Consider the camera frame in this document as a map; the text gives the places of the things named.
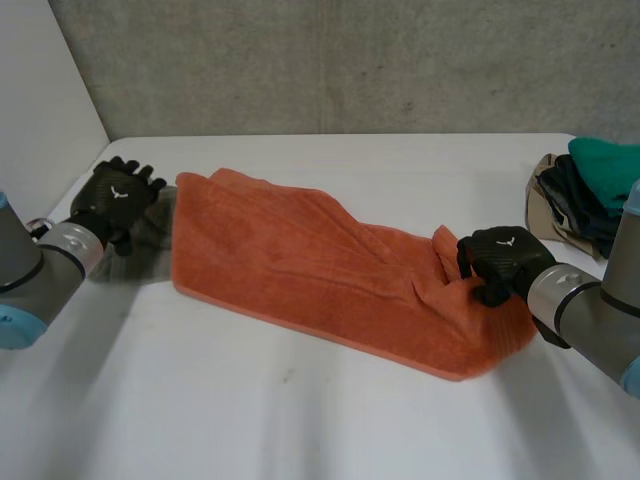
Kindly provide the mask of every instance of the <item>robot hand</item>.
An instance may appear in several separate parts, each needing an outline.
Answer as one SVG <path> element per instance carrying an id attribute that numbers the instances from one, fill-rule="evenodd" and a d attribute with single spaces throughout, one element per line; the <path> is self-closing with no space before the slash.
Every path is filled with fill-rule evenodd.
<path id="1" fill-rule="evenodd" d="M 88 227 L 103 244 L 113 243 L 121 256 L 131 254 L 129 229 L 167 184 L 161 178 L 151 181 L 148 165 L 135 173 L 139 166 L 120 157 L 100 163 L 71 205 L 70 221 Z"/>
<path id="2" fill-rule="evenodd" d="M 478 230 L 458 242 L 458 266 L 462 278 L 473 270 L 485 280 L 474 295 L 488 307 L 497 307 L 512 294 L 527 301 L 529 289 L 542 272 L 557 265 L 551 252 L 522 227 L 494 227 Z M 569 345 L 535 317 L 542 337 L 558 347 Z"/>

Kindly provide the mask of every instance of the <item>towel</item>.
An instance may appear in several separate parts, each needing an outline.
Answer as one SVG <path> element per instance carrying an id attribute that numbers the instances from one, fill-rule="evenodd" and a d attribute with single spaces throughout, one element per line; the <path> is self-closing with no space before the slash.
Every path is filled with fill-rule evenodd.
<path id="1" fill-rule="evenodd" d="M 580 176 L 610 216 L 620 216 L 631 187 L 640 178 L 640 145 L 581 137 L 569 142 L 569 153 Z"/>
<path id="2" fill-rule="evenodd" d="M 449 380 L 492 369 L 536 333 L 525 303 L 496 309 L 461 280 L 457 239 L 356 221 L 318 190 L 222 169 L 183 173 L 172 279 L 195 298 Z"/>

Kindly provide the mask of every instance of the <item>teal fabric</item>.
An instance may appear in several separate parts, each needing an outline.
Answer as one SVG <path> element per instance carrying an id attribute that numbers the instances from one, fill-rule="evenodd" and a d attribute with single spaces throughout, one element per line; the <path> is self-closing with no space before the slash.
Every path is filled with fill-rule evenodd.
<path id="1" fill-rule="evenodd" d="M 580 176 L 610 216 L 622 206 L 640 178 L 640 145 L 617 145 L 597 138 L 575 138 L 569 153 Z"/>

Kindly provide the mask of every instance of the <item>gray concrete wall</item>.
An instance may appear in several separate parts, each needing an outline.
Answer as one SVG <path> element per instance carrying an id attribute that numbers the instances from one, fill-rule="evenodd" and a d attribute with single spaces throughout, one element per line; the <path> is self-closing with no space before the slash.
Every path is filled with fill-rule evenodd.
<path id="1" fill-rule="evenodd" d="M 112 139 L 640 142 L 638 0 L 50 0 Z"/>

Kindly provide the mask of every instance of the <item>white table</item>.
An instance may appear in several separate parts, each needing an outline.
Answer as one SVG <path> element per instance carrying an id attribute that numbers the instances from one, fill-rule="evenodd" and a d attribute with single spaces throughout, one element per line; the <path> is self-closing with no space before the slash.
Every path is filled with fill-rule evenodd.
<path id="1" fill-rule="evenodd" d="M 137 159 L 168 179 L 231 167 L 325 190 L 364 222 L 426 236 L 444 223 L 463 236 L 523 224 L 533 166 L 569 139 L 138 138 L 100 159 Z M 569 247 L 552 249 L 602 274 Z M 451 383 L 170 283 L 86 283 L 33 348 L 0 353 L 3 480 L 639 477 L 640 402 L 539 338 L 495 371 Z"/>

